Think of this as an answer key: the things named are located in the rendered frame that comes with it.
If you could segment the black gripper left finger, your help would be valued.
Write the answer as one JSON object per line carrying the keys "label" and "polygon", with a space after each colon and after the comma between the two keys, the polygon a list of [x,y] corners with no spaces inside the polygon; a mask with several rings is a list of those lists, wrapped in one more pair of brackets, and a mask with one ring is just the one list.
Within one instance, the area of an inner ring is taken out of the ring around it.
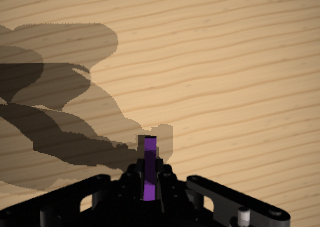
{"label": "black gripper left finger", "polygon": [[[2,209],[0,227],[61,227],[91,211],[91,216],[131,211],[133,199],[143,200],[144,187],[145,160],[138,158],[119,180],[98,174]],[[89,195],[92,207],[80,214],[81,201]]]}

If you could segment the purple rod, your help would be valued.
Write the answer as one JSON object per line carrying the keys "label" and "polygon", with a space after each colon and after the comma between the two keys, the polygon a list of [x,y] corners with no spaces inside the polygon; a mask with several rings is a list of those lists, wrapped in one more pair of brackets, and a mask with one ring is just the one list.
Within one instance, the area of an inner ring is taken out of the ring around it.
{"label": "purple rod", "polygon": [[145,136],[145,187],[144,201],[155,200],[156,136]]}

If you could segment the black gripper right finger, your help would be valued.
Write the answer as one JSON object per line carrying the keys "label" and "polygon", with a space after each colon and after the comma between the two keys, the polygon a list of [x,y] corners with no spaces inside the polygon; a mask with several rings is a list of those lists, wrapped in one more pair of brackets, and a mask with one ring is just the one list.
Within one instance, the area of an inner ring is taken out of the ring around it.
{"label": "black gripper right finger", "polygon": [[[213,212],[204,207],[204,196],[212,200]],[[163,159],[155,160],[158,199],[162,212],[197,221],[196,209],[226,227],[290,227],[291,216],[285,210],[199,175],[178,180],[172,166],[163,164]]]}

